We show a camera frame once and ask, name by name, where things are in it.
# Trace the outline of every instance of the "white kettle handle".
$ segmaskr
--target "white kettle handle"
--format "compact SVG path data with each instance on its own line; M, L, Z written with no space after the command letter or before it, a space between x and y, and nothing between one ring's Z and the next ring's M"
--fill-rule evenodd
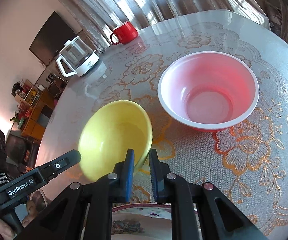
M62 59L62 55L60 55L58 58L57 58L57 65L59 66L59 69L60 71L62 72L62 75L65 76L65 77L70 77L70 76L73 76L76 74L76 72L70 72L70 73L66 73L63 66L62 66L62 63L61 63L61 59Z

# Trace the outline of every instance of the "curtain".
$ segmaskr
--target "curtain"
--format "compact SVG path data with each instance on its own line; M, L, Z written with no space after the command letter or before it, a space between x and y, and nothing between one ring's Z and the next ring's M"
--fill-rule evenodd
M127 20L140 30L174 17L213 9L228 9L270 28L268 18L255 0L59 1L79 22L96 48L110 46L112 30Z

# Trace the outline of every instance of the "white bowl rim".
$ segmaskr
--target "white bowl rim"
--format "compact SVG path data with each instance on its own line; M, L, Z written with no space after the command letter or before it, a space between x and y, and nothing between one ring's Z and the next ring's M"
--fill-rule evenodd
M207 124L207 123L198 123L198 122L193 122L191 120L185 119L181 116L179 116L178 114L174 113L164 102L163 97L162 97L162 92L161 92L161 83L163 81L163 78L165 76L165 74L167 73L167 71L175 68L175 63L177 63L180 60L183 60L187 57L192 57L194 55L198 55L198 54L204 54L204 53L214 53L214 54L221 54L227 57L231 57L234 60L237 60L239 63L241 63L248 71L249 73L252 75L253 80L254 80L254 84L255 84L255 95L254 95L254 99L252 101L252 104L250 105L250 107L240 116L236 117L233 120L227 121L227 122L223 122L223 123L213 123L213 124ZM258 81L257 78L254 74L254 72L250 69L250 67L248 67L244 62L242 62L239 58L236 58L230 54L226 54L223 52L217 52L217 51L200 51L200 52L195 52L195 53L191 53L188 54L184 57L181 57L177 60L175 60L172 64L170 64L167 69L163 72L159 82L158 82L158 87L157 87L157 94L158 94L158 99L162 105L162 107L164 108L164 110L175 120L181 122L182 124L188 125L190 127L194 127L194 128L198 128L198 129L203 129L203 130L218 130L218 129L226 129L229 127L232 127L242 121L244 121L247 117L249 117L249 115L254 111L257 102L258 102L258 98L259 98L259 85L258 85Z

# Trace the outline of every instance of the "pink bowl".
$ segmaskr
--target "pink bowl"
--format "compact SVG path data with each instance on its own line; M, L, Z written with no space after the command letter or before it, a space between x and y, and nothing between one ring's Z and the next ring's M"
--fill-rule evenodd
M218 131L245 120L255 109L259 86L252 70L222 52L205 51L173 62L158 83L158 99L177 121Z

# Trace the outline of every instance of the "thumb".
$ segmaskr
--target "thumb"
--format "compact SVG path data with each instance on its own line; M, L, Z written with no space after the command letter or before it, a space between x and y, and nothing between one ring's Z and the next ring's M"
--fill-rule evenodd
M0 234L5 240L12 240L15 235L12 228L2 219L0 219Z

